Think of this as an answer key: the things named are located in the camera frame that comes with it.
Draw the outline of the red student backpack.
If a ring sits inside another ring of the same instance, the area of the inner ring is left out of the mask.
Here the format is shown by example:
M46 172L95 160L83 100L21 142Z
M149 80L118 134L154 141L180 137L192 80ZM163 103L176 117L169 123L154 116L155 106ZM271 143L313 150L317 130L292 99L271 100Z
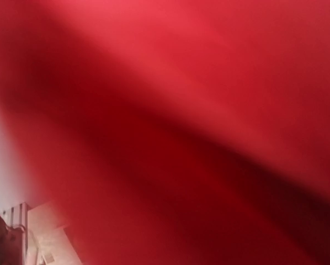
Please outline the red student backpack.
M330 264L330 1L0 1L0 118L92 264Z

